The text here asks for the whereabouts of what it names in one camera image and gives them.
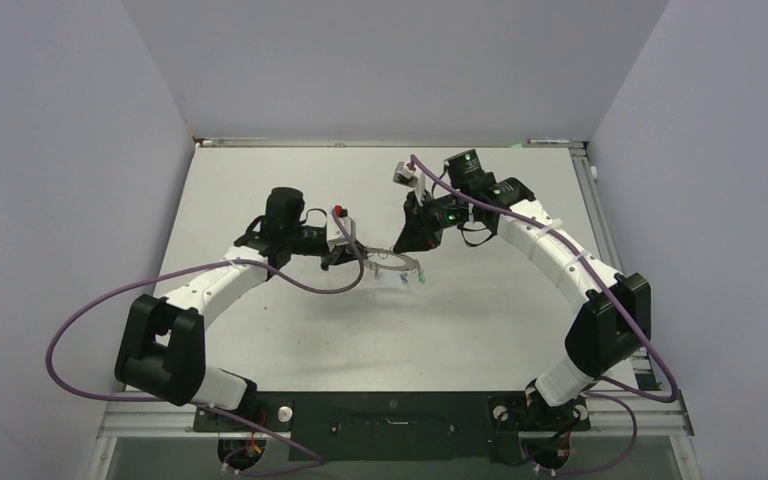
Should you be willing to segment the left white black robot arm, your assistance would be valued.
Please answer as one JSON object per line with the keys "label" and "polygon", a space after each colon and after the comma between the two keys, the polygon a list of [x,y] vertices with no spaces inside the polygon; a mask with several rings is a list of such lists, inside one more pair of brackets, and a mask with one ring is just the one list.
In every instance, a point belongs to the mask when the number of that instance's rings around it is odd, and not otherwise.
{"label": "left white black robot arm", "polygon": [[324,270],[367,257],[346,208],[336,205],[322,227],[302,214],[301,191],[275,187],[256,217],[223,257],[160,297],[139,296],[131,305],[114,376],[121,383],[176,406],[219,407],[234,430],[256,421],[254,381],[208,365],[207,329],[245,293],[279,275],[295,256],[317,257]]}

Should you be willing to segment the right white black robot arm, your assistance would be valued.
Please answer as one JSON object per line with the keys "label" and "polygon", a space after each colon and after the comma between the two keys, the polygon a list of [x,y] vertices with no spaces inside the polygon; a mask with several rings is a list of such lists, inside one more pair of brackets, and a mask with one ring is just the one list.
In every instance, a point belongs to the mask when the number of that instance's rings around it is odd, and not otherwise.
{"label": "right white black robot arm", "polygon": [[576,317],[564,339],[564,353],[525,389],[525,414],[549,428],[565,404],[604,380],[615,365],[651,338],[651,288],[639,274],[626,276],[584,249],[550,215],[534,192],[515,177],[503,180],[483,169],[476,151],[446,159],[446,195],[425,186],[429,173],[415,159],[397,164],[393,180],[410,188],[403,204],[405,223],[394,252],[414,253],[440,246],[446,229],[465,231],[478,222],[532,262],[569,302]]}

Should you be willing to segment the large metal ring disc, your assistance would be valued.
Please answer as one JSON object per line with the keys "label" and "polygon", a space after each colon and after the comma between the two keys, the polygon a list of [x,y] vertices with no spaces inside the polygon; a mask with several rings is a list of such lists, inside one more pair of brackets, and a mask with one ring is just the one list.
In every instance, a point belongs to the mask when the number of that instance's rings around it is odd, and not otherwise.
{"label": "large metal ring disc", "polygon": [[405,274],[418,274],[420,262],[404,253],[395,253],[386,248],[367,247],[364,266],[373,271],[391,271]]}

